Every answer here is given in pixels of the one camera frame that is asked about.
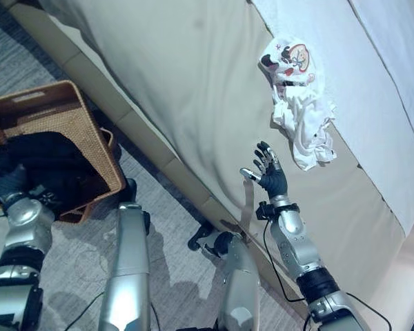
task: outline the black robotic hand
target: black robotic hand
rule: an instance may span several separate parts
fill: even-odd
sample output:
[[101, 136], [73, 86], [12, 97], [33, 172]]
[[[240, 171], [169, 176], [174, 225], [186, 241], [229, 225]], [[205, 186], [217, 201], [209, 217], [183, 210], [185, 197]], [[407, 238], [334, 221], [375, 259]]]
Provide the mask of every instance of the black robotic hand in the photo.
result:
[[247, 168], [241, 168], [241, 174], [262, 186], [267, 191], [270, 199], [277, 195], [286, 195], [288, 190], [287, 179], [275, 152], [264, 141], [258, 143], [257, 147], [260, 151], [255, 150], [255, 154], [261, 162], [253, 160], [253, 163], [259, 168], [261, 174]]
[[4, 210], [26, 196], [27, 184], [26, 169], [21, 164], [11, 170], [0, 169], [0, 201]]

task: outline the gray carpet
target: gray carpet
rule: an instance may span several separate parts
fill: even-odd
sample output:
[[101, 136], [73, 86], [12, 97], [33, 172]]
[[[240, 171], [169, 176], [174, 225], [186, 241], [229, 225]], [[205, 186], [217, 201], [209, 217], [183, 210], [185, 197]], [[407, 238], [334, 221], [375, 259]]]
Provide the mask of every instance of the gray carpet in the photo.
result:
[[[0, 95], [67, 78], [0, 6]], [[150, 293], [162, 330], [212, 326], [224, 294], [224, 262], [191, 252], [186, 243], [205, 222], [191, 203], [107, 118], [98, 122], [121, 145], [120, 165], [138, 184], [138, 200], [152, 220], [148, 247]], [[116, 198], [102, 201], [79, 224], [55, 223], [43, 265], [44, 307], [39, 330], [63, 330], [105, 286], [115, 248]], [[0, 252], [6, 235], [0, 220]], [[260, 330], [301, 330], [302, 319], [266, 282], [260, 287]], [[96, 330], [101, 299], [71, 330]], [[157, 330], [152, 316], [152, 329]]]

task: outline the bedding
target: bedding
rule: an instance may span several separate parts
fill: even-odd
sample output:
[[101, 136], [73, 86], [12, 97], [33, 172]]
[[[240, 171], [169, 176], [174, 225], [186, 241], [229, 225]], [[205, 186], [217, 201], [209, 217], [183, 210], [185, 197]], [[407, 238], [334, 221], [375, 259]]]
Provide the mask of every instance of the bedding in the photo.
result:
[[[346, 290], [366, 300], [371, 297], [404, 231], [333, 126], [328, 131], [337, 159], [308, 172], [295, 165], [288, 139], [270, 122], [270, 85], [257, 62], [272, 36], [252, 5], [117, 1], [108, 10], [102, 0], [41, 2], [58, 19], [52, 20], [59, 29], [141, 108], [214, 199], [260, 246], [265, 224], [255, 219], [254, 210], [267, 196], [245, 181], [239, 168], [252, 164], [258, 141], [269, 142], [288, 177], [290, 198], [300, 205], [310, 236], [335, 278]], [[371, 45], [362, 39], [357, 46]], [[360, 51], [352, 55], [355, 62], [363, 59]], [[356, 68], [359, 73], [352, 82], [343, 80], [342, 87], [350, 92], [359, 85], [357, 94], [347, 96], [347, 107], [401, 107], [380, 68]], [[373, 87], [378, 98], [367, 97]], [[126, 120], [121, 118], [117, 125], [128, 130]], [[271, 240], [269, 246], [277, 251]]]
[[[397, 9], [411, 5], [354, 0], [379, 42], [375, 48], [348, 1], [254, 3], [275, 37], [289, 33], [313, 44], [324, 63], [326, 98], [337, 106], [335, 126], [408, 234], [414, 224], [414, 131], [404, 110], [414, 112], [414, 19]], [[381, 56], [397, 74], [401, 94], [408, 95], [405, 108]]]
[[350, 0], [392, 76], [414, 128], [414, 0]]

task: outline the wicker basket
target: wicker basket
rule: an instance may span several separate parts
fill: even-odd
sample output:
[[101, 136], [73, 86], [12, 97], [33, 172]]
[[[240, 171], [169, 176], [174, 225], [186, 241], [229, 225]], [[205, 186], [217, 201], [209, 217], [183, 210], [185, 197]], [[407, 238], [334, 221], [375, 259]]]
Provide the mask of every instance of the wicker basket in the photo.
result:
[[[124, 188], [124, 176], [71, 81], [0, 97], [0, 145], [10, 137], [45, 131], [60, 132], [69, 138], [100, 175], [99, 182], [90, 183], [88, 190], [83, 188], [88, 193], [86, 198], [77, 202], [74, 210], [60, 216], [60, 221], [80, 222], [89, 215], [94, 202]], [[111, 142], [111, 133], [106, 134]]]

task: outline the black garment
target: black garment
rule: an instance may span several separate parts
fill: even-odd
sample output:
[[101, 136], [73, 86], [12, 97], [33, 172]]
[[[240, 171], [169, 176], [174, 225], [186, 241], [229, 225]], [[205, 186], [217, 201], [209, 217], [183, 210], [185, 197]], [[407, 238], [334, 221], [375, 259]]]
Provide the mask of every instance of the black garment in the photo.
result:
[[[85, 182], [103, 181], [75, 144], [58, 132], [20, 135], [0, 146], [0, 177], [18, 165], [26, 169], [26, 183], [20, 183], [20, 188], [56, 214], [83, 202], [84, 196], [89, 195], [83, 190]], [[0, 196], [12, 193], [6, 184], [1, 186]]]

